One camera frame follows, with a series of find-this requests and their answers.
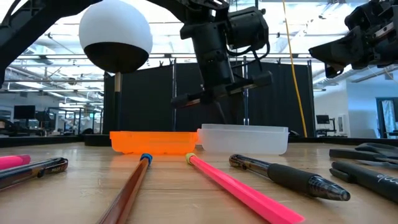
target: black and white ball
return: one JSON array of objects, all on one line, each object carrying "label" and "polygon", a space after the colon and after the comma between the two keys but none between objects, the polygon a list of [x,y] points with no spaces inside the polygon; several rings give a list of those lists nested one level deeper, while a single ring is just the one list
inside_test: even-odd
[{"label": "black and white ball", "polygon": [[145,17],[120,0],[90,6],[79,26],[80,45],[97,67],[111,73],[131,73],[152,51],[152,34]]}]

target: table surface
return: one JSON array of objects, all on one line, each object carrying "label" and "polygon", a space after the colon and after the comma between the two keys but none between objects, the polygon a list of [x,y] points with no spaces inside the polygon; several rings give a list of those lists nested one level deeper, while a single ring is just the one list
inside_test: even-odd
[{"label": "table surface", "polygon": [[[351,193],[349,202],[310,198],[250,172],[229,166],[229,154],[197,149],[198,157],[295,210],[305,223],[397,223],[398,205],[329,173],[329,144],[289,144],[283,156],[250,155],[330,179]],[[66,172],[32,179],[0,191],[0,223],[96,223],[138,164],[138,155],[83,143],[0,149],[0,156],[30,154],[32,161],[69,159]],[[389,164],[366,166],[398,176]],[[264,223],[256,213],[185,162],[184,156],[156,156],[144,177],[128,223]]]}]

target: pink marker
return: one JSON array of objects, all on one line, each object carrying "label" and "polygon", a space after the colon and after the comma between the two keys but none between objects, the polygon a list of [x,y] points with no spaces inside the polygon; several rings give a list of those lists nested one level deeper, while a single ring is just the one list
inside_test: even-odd
[{"label": "pink marker", "polygon": [[0,157],[0,170],[22,166],[30,163],[30,155]]},{"label": "pink marker", "polygon": [[215,169],[203,160],[197,158],[194,153],[188,153],[185,156],[187,163],[194,165],[214,181],[224,187],[228,192],[245,203],[248,207],[257,212],[262,218],[277,224],[300,223],[304,217],[295,213],[293,210],[266,197],[257,190],[237,181],[224,172]]}]

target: orange tray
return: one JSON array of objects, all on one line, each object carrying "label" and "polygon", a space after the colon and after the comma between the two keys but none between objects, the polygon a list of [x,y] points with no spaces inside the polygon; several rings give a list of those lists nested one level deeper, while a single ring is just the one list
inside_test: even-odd
[{"label": "orange tray", "polygon": [[112,148],[122,153],[186,154],[195,149],[197,133],[111,131]]}]

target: clear plastic container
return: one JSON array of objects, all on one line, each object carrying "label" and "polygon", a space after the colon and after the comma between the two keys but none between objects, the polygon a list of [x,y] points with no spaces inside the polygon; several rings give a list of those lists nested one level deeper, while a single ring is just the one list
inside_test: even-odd
[{"label": "clear plastic container", "polygon": [[209,152],[281,155],[287,150],[289,129],[273,126],[203,124],[198,137]]},{"label": "clear plastic container", "polygon": [[195,149],[197,133],[111,131],[112,148],[125,154],[186,154]]}]

